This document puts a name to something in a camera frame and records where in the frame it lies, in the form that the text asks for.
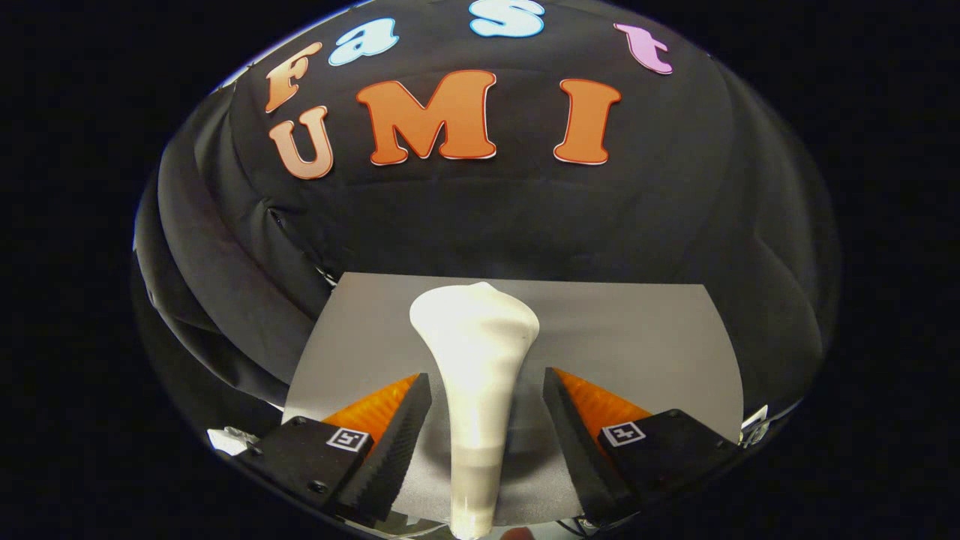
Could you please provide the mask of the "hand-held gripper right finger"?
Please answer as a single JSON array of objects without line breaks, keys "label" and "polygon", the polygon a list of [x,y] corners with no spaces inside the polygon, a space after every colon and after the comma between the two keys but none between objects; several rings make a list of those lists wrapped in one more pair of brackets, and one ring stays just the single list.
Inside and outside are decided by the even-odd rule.
[{"label": "hand-held gripper right finger", "polygon": [[603,529],[675,505],[740,461],[739,445],[685,411],[648,412],[555,367],[543,400],[583,516]]}]

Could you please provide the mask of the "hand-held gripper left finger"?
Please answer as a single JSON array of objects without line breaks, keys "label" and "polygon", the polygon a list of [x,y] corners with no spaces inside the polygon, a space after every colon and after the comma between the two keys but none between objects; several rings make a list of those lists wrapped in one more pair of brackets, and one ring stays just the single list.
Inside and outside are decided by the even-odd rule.
[{"label": "hand-held gripper left finger", "polygon": [[431,404],[429,376],[416,373],[325,420],[292,417],[238,466],[309,512],[372,527],[398,498]]}]

